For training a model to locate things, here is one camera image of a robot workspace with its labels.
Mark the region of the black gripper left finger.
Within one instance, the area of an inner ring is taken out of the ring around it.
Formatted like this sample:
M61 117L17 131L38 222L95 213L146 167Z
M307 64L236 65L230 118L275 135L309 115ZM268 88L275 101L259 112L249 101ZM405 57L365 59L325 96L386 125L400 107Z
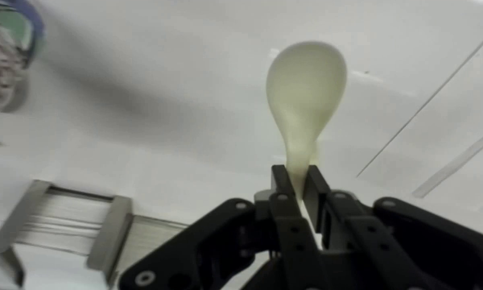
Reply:
M299 270L301 262L317 262L320 255L301 217L291 176L283 165L273 165L270 175L267 197L225 201L128 267L119 278L119 290L222 290L260 252L270 259L241 290L322 289L318 273Z

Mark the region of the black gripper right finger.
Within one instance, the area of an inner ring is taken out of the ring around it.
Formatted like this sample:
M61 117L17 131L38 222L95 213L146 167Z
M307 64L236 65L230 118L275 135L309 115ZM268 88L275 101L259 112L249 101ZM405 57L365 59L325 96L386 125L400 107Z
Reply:
M322 249L355 259L368 290L483 290L483 234L399 199L372 207L333 191L317 167L305 175L304 204Z

